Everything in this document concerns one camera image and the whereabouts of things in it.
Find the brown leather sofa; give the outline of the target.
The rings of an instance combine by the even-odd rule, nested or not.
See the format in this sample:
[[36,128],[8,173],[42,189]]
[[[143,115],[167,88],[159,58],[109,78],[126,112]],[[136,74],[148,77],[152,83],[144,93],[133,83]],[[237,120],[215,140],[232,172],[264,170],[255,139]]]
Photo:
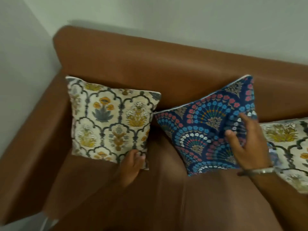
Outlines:
[[[308,117],[308,66],[65,26],[53,38],[62,65],[0,159],[0,225],[43,212],[62,218],[103,186],[116,164],[71,155],[65,75],[162,94],[158,110],[198,100],[249,74],[261,122]],[[155,120],[150,170],[115,198],[107,227],[140,231],[283,231],[237,170],[188,177]]]

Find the person's right forearm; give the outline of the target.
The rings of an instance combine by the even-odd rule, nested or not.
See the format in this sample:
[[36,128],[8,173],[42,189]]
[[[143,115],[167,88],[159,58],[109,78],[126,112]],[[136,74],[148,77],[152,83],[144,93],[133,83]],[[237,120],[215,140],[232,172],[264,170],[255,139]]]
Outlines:
[[249,178],[271,205],[284,231],[308,231],[308,195],[298,193],[276,173]]

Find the cream floral cushion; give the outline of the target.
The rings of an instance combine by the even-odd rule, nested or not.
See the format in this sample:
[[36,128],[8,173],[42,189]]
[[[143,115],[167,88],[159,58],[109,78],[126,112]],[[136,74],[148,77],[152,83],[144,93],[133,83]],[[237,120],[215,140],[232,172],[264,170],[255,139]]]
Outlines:
[[276,173],[308,194],[308,117],[260,124]]
[[71,154],[120,163],[129,151],[147,154],[161,93],[115,89],[66,76],[72,109]]

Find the person's left hand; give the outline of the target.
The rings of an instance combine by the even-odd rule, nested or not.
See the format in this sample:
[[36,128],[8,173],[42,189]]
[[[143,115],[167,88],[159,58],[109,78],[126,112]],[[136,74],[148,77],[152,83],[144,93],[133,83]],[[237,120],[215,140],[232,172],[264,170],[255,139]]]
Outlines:
[[136,179],[142,169],[143,167],[133,167],[131,162],[131,151],[129,151],[117,169],[115,180],[119,186],[125,188]]

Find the person's left forearm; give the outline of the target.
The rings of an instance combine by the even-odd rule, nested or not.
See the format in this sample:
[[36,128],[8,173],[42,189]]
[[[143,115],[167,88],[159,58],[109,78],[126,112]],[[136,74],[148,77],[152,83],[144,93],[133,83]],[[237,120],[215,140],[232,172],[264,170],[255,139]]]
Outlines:
[[51,231],[103,231],[111,207],[126,187],[123,178],[117,176],[61,218]]

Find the blue fan-patterned cushion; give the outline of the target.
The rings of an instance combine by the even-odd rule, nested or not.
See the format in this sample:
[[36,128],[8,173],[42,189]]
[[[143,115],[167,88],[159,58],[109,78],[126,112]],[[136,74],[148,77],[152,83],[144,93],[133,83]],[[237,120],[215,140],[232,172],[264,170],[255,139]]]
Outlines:
[[253,83],[253,77],[245,75],[197,101],[154,114],[188,176],[239,168],[225,131],[232,130],[241,145],[245,143],[246,130],[239,114],[257,119]]

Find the person's right hand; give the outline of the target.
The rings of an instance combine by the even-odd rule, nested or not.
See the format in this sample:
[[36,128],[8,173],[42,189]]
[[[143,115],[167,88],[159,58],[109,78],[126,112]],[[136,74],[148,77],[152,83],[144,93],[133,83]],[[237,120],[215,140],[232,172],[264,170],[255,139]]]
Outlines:
[[245,124],[246,142],[242,146],[242,154],[234,154],[237,163],[243,170],[259,170],[273,166],[266,138],[257,120],[251,119],[244,113],[240,118]]

